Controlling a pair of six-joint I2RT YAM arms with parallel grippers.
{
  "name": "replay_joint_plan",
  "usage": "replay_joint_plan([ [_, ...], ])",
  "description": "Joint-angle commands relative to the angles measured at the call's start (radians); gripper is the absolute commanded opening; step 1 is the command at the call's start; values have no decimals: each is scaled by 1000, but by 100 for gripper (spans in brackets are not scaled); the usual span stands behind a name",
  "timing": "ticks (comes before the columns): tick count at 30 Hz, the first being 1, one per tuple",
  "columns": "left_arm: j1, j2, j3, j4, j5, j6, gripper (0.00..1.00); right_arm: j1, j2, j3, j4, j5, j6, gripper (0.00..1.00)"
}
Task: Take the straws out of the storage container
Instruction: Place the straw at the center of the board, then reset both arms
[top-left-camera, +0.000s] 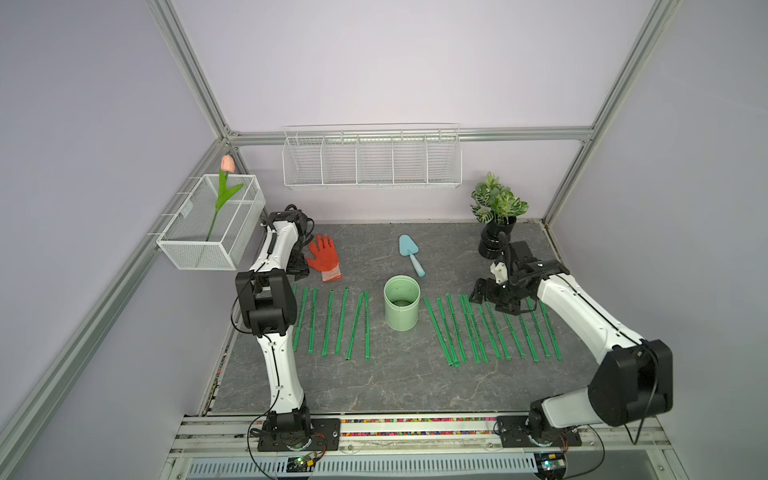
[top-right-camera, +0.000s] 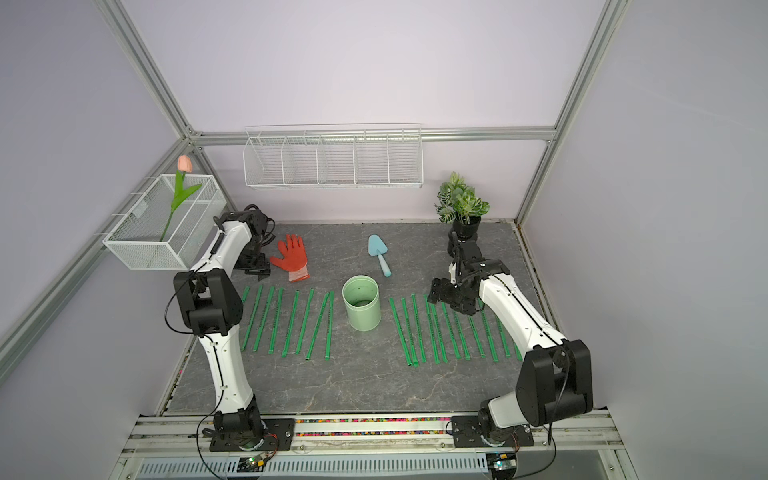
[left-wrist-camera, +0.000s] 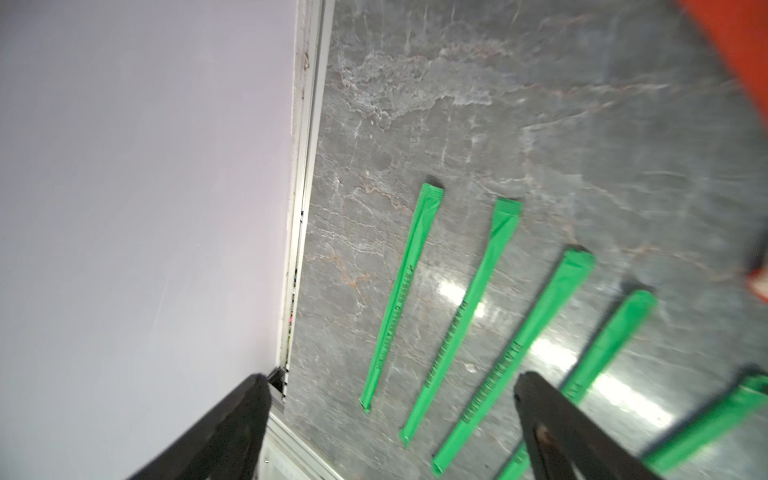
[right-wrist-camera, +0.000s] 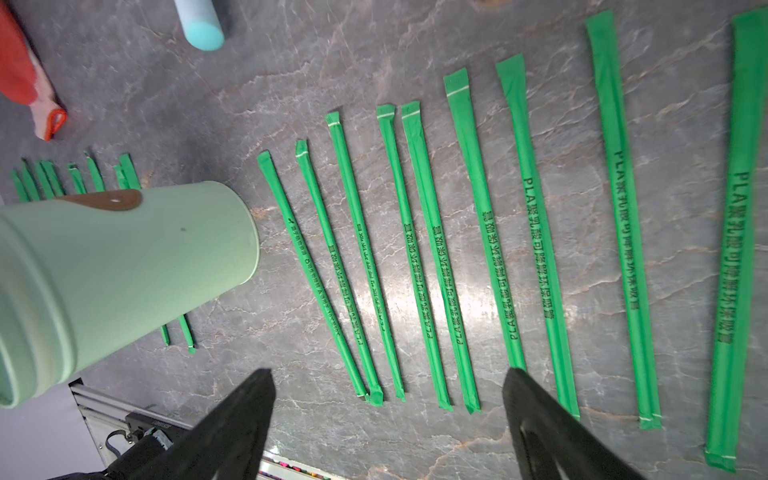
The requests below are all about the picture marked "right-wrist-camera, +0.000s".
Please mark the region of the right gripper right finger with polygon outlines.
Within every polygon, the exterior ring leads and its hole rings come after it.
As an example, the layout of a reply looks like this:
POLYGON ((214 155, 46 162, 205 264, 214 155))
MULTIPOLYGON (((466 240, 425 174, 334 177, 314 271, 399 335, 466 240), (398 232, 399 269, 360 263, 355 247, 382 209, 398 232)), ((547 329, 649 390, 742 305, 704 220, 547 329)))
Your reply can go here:
POLYGON ((503 400, 523 479, 640 479, 530 375, 507 371, 503 400))

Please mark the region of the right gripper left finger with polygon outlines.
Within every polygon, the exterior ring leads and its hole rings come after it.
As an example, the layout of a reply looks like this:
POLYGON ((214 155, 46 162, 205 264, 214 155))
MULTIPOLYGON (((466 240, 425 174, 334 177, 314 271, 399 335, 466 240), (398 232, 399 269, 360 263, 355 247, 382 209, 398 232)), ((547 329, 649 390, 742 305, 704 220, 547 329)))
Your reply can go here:
POLYGON ((275 400, 271 371, 254 371, 180 441, 130 477, 255 479, 275 400))

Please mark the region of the light green metal cup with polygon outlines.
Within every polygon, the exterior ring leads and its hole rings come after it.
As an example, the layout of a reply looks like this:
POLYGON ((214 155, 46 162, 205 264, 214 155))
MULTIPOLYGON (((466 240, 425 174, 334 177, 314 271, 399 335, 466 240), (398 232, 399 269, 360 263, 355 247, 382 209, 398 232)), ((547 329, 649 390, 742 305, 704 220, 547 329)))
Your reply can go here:
POLYGON ((218 182, 1 210, 1 405, 15 408, 246 283, 254 219, 218 182))

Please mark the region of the twelfth green straw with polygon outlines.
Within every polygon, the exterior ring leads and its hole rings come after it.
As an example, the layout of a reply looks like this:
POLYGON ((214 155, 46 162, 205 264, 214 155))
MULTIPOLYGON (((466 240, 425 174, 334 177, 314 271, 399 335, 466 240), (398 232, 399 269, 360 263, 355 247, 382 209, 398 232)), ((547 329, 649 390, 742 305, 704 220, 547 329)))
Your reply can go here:
MULTIPOLYGON (((141 183, 135 171, 135 167, 133 165, 130 155, 128 153, 122 154, 119 157, 119 162, 120 162, 120 168, 122 170, 123 176, 125 177, 125 185, 129 189, 140 190, 141 183)), ((192 330, 189 326, 187 318, 185 315, 181 315, 177 318, 177 320, 182 329, 182 333, 183 333, 185 342, 187 344, 188 353, 191 355, 194 355, 196 353, 196 346, 195 346, 192 330)), ((161 327, 161 334, 163 336, 163 341, 165 345, 169 346, 171 342, 170 342, 170 336, 169 336, 166 325, 163 325, 161 327)))

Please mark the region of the fifteenth green straw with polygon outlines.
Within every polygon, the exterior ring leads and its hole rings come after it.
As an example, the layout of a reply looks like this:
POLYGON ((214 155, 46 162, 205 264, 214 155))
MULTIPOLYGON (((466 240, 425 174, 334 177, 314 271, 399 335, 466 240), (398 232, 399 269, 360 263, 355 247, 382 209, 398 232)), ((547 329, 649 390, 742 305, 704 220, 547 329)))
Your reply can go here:
POLYGON ((77 195, 86 194, 87 189, 78 166, 75 163, 70 163, 67 165, 67 170, 73 183, 74 192, 77 195))

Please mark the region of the nineteenth green straw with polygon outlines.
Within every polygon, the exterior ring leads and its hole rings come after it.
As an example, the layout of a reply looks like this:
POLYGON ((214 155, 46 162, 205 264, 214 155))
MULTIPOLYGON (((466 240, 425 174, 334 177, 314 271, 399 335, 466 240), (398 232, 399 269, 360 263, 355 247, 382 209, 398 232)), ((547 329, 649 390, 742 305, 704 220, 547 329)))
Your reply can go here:
POLYGON ((54 199, 55 194, 49 181, 46 169, 42 161, 37 161, 34 165, 38 183, 43 191, 46 200, 54 199))

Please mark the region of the seventeenth green straw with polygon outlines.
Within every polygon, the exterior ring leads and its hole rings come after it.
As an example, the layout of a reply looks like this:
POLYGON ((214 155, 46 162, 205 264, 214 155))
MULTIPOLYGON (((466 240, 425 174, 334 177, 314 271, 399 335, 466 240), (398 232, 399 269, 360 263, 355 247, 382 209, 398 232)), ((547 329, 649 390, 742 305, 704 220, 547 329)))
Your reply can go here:
POLYGON ((26 195, 28 196, 30 201, 40 201, 40 194, 38 191, 38 187, 35 183, 35 180, 30 172, 29 164, 28 162, 23 159, 21 162, 20 167, 21 172, 21 181, 22 185, 24 187, 24 190, 26 192, 26 195))

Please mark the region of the eighteenth green straw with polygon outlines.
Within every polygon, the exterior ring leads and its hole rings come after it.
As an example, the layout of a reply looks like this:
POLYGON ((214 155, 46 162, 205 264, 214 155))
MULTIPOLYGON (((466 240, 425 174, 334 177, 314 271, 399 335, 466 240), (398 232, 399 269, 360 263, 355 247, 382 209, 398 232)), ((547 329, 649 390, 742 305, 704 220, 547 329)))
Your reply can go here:
POLYGON ((28 194, 26 192, 26 189, 25 189, 25 187, 23 185, 23 182, 22 182, 21 178, 19 177, 19 175, 18 175, 18 173, 17 173, 17 171, 15 169, 11 170, 11 179, 12 179, 13 185, 14 185, 14 187, 16 189, 19 201, 21 203, 29 202, 30 198, 29 198, 29 196, 28 196, 28 194))

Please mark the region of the sixteenth green straw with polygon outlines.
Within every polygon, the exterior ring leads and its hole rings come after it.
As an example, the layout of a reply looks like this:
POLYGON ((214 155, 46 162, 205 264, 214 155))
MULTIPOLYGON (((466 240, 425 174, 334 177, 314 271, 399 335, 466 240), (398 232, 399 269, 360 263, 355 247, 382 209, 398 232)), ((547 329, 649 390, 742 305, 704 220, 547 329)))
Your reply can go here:
POLYGON ((46 169, 51 186, 53 188, 55 198, 64 196, 65 192, 58 178, 55 166, 51 161, 48 161, 48 160, 42 160, 42 162, 46 169))

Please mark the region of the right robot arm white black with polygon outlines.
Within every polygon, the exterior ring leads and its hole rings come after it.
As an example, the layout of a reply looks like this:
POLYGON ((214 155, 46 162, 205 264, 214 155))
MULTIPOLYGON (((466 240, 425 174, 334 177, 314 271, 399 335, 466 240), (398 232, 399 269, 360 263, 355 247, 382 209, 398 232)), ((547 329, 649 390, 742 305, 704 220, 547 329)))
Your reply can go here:
MULTIPOLYGON (((524 479, 638 479, 640 473, 593 436, 530 375, 508 370, 503 399, 524 479)), ((247 377, 193 429, 158 427, 107 467, 73 479, 254 479, 263 458, 276 387, 268 369, 247 377)))

